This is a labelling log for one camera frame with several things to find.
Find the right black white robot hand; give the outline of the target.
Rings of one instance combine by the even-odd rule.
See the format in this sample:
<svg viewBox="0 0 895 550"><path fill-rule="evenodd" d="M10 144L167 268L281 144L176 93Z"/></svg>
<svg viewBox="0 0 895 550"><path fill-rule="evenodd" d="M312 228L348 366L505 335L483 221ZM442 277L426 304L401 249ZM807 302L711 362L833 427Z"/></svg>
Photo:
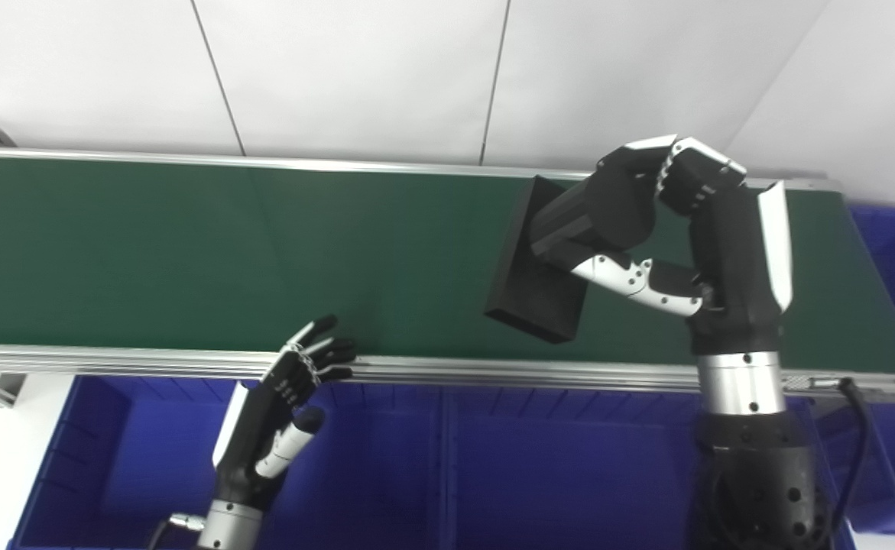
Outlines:
<svg viewBox="0 0 895 550"><path fill-rule="evenodd" d="M785 187L756 192L746 176L744 166L692 137L618 147L597 162L588 182L630 192L632 212L660 201L685 217L692 266L633 260L628 250L650 236L647 223L635 238L581 261L573 274L684 318L700 358L776 353L780 317L793 298Z"/></svg>

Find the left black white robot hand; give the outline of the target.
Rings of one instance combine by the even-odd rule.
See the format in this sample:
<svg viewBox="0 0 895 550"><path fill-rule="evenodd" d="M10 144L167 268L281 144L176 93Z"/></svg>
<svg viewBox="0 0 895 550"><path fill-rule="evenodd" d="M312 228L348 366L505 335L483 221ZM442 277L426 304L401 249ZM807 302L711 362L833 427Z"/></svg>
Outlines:
<svg viewBox="0 0 895 550"><path fill-rule="evenodd" d="M334 314L306 324L287 340L254 387L238 387L242 404L214 467L214 498L269 511L284 476L259 476L256 463L267 456L274 436L293 421L322 383L352 376L354 341L326 335L336 325Z"/></svg>

